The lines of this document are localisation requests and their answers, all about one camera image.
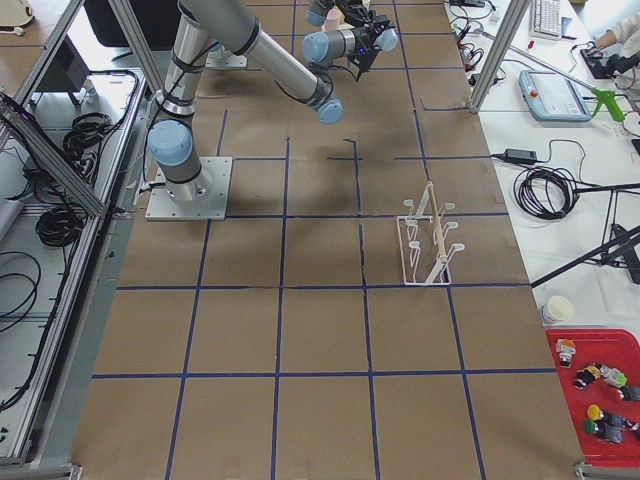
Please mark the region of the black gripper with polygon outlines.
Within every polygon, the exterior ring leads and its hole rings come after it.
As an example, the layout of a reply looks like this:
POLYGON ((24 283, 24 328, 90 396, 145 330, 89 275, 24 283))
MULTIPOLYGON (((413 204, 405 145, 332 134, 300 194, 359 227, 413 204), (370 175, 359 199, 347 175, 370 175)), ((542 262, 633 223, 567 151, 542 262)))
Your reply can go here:
POLYGON ((361 0, 336 0, 335 6, 344 16, 345 23, 352 27, 372 26, 376 13, 365 7, 361 0))
POLYGON ((376 21, 372 26, 356 27, 352 30, 355 38, 355 46, 349 53, 349 61, 358 68, 356 80, 368 72, 377 55, 381 52, 376 49, 374 41, 385 29, 390 28, 389 21, 376 21))

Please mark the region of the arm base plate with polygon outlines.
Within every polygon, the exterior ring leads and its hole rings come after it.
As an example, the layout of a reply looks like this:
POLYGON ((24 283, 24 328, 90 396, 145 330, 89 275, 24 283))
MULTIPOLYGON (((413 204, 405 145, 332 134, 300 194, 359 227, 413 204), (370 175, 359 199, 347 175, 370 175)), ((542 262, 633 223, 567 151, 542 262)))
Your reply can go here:
POLYGON ((189 183, 176 184, 157 170, 145 217, 149 221, 224 221, 232 177, 232 157, 201 157, 201 171, 189 183))
POLYGON ((243 70, 247 68, 247 58, 229 51, 210 51, 205 61, 208 70, 243 70))

